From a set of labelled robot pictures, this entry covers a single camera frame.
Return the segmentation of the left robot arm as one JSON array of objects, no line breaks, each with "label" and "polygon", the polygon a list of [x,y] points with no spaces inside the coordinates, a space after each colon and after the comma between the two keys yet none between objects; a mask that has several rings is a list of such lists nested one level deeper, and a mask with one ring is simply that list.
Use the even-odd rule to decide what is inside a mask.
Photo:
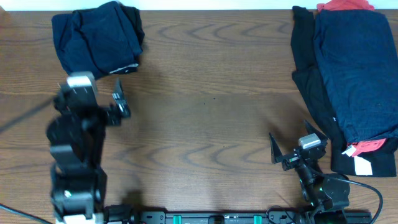
[{"label": "left robot arm", "polygon": [[108,126],[119,126],[131,117],[122,84],[116,80],[114,103],[100,106],[96,85],[70,77],[54,98],[60,113],[46,130],[50,154],[51,203],[57,223],[127,223],[131,216],[112,214],[104,206],[107,175],[101,168],[103,144]]}]

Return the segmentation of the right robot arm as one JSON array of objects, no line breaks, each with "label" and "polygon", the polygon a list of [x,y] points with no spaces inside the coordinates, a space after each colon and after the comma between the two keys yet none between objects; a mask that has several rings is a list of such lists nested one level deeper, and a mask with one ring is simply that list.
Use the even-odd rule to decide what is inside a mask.
[{"label": "right robot arm", "polygon": [[324,174],[318,160],[326,154],[328,138],[305,122],[307,135],[298,140],[298,146],[290,154],[283,155],[277,141],[269,134],[271,161],[282,164],[284,171],[295,170],[306,202],[323,212],[340,210],[349,205],[349,183],[340,174]]}]

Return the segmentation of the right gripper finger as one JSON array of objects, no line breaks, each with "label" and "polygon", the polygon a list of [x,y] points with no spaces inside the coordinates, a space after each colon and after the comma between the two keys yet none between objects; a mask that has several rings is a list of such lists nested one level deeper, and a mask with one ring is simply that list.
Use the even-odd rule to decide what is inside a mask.
[{"label": "right gripper finger", "polygon": [[304,120],[304,125],[308,134],[316,134],[321,141],[328,140],[328,138],[321,131],[313,127],[307,120]]},{"label": "right gripper finger", "polygon": [[280,163],[283,158],[283,154],[280,151],[277,141],[274,139],[271,133],[269,133],[269,140],[271,144],[271,162],[273,164]]}]

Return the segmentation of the navy blue shorts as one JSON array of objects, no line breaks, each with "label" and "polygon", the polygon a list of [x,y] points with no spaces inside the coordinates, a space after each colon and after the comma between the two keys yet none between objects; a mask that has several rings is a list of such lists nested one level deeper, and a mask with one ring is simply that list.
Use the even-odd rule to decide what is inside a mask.
[{"label": "navy blue shorts", "polygon": [[62,68],[91,72],[95,79],[127,74],[141,53],[132,24],[117,1],[52,18],[53,44]]}]

